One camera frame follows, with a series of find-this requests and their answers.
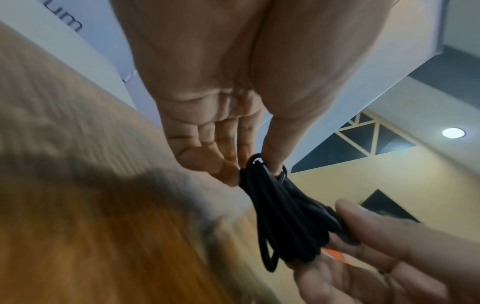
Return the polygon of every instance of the brown wood grain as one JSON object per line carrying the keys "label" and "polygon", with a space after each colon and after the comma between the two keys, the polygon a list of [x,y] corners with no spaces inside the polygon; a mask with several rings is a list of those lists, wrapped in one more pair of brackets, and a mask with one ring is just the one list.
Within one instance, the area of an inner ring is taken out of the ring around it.
{"label": "brown wood grain", "polygon": [[295,292],[263,269],[244,193],[182,169],[162,130],[2,23],[0,41],[1,304]]}

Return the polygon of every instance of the hand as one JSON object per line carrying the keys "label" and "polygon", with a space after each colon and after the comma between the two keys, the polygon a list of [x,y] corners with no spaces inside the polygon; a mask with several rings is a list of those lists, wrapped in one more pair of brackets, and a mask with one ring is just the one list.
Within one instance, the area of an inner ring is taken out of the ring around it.
{"label": "hand", "polygon": [[379,35],[392,0],[111,0],[178,162],[238,185],[264,105],[279,174]]}
{"label": "hand", "polygon": [[336,209],[361,245],[346,245],[333,235],[330,248],[384,275],[321,255],[294,271],[307,304],[479,302],[480,244],[344,201]]}

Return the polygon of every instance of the ceiling light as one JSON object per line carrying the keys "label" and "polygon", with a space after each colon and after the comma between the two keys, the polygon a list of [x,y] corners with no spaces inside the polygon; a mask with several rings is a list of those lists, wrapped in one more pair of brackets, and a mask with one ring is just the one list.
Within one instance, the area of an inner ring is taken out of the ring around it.
{"label": "ceiling light", "polygon": [[448,138],[460,138],[465,136],[465,131],[460,128],[448,128],[442,132],[443,136]]}

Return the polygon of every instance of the wire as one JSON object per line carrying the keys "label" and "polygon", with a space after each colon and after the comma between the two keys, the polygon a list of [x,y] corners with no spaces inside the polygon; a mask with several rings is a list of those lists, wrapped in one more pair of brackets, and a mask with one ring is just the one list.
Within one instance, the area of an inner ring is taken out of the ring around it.
{"label": "wire", "polygon": [[278,178],[273,177],[260,154],[240,170],[240,187],[255,206],[260,254],[270,272],[275,272],[280,258],[285,262],[315,260],[329,242],[329,232],[356,244],[333,209],[306,196],[287,178],[285,167]]}

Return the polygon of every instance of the ceiling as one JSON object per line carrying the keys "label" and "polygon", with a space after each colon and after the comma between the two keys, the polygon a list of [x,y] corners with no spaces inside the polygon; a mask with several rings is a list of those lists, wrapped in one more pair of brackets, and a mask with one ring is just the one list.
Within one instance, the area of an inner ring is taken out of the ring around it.
{"label": "ceiling", "polygon": [[[445,53],[401,80],[368,108],[480,175],[480,2],[451,0]],[[466,136],[448,139],[459,127]]]}

